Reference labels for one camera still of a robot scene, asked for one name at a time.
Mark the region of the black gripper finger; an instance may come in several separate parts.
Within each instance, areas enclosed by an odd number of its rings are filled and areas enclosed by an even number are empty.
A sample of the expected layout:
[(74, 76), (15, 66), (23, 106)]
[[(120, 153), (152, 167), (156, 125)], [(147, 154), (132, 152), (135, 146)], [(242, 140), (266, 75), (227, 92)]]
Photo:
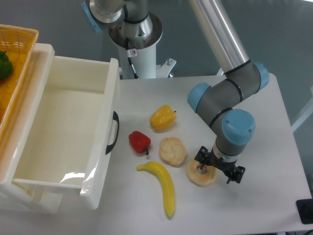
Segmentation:
[(226, 183), (229, 184), (230, 182), (236, 182), (239, 184), (242, 180), (245, 170), (246, 168), (243, 166), (232, 165), (230, 169), (225, 171), (225, 175), (228, 177)]
[(200, 169), (202, 170), (205, 166), (211, 166), (210, 158), (210, 152), (206, 147), (202, 146), (194, 159), (200, 164)]

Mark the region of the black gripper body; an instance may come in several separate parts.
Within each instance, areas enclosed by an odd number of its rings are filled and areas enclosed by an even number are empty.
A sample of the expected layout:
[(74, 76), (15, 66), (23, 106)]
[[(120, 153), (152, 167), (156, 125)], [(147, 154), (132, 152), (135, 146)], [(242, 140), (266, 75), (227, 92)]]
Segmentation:
[(217, 158), (213, 151), (211, 151), (208, 155), (208, 165), (222, 171), (224, 175), (234, 174), (238, 170), (235, 163), (236, 162), (228, 163), (224, 161), (224, 158)]

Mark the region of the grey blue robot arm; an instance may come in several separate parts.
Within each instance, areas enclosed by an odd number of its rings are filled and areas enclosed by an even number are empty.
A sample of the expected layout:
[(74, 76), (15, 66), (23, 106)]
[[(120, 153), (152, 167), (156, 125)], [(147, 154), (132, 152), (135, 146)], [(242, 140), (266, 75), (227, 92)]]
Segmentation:
[[(196, 85), (188, 94), (190, 107), (216, 134), (211, 150), (201, 147), (196, 161), (213, 166), (231, 182), (239, 183), (245, 168), (236, 166), (239, 155), (255, 130), (253, 116), (236, 105), (259, 92), (269, 81), (268, 70), (252, 63), (218, 0), (192, 0), (190, 5), (225, 75), (215, 86)], [(149, 13), (145, 0), (87, 0), (82, 5), (93, 29), (109, 27), (110, 38), (121, 47), (122, 77), (145, 78), (148, 62), (135, 56), (155, 44), (162, 35), (161, 23)]]

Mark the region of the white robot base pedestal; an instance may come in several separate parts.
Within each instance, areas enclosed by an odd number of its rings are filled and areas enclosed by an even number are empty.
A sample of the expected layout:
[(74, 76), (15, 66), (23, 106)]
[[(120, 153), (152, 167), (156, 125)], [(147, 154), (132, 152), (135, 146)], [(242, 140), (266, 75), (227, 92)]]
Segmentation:
[(153, 13), (138, 23), (122, 21), (109, 27), (109, 36), (118, 48), (122, 79), (173, 77), (176, 60), (168, 58), (157, 64), (157, 44), (162, 34), (161, 21)]

